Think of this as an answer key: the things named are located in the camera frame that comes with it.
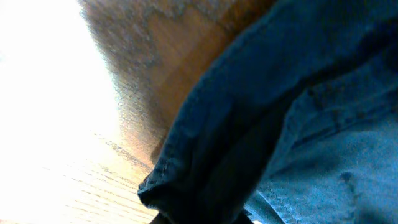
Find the navy blue shorts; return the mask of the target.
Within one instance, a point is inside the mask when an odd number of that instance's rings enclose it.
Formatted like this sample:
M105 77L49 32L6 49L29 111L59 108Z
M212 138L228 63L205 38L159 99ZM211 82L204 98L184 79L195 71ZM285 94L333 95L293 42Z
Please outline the navy blue shorts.
M396 223L397 2L276 2L196 84L137 194L156 223Z

